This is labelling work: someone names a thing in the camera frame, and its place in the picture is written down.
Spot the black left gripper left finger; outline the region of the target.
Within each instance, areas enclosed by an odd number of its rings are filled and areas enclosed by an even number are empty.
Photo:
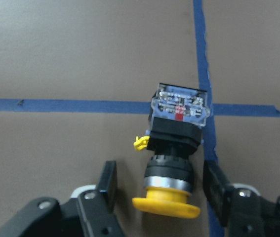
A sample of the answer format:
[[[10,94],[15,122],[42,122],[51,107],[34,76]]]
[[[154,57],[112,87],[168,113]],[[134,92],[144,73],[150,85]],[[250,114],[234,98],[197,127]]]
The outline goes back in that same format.
[[[94,190],[83,191],[77,197],[77,209],[85,237],[125,236],[114,214],[118,190],[116,161],[106,161]]]

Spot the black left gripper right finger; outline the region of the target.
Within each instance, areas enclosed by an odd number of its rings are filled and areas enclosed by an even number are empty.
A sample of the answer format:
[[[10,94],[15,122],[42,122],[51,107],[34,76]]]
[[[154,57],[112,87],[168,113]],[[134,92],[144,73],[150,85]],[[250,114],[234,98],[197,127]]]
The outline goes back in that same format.
[[[218,163],[205,160],[203,191],[229,237],[264,237],[261,194],[251,185],[231,183]]]

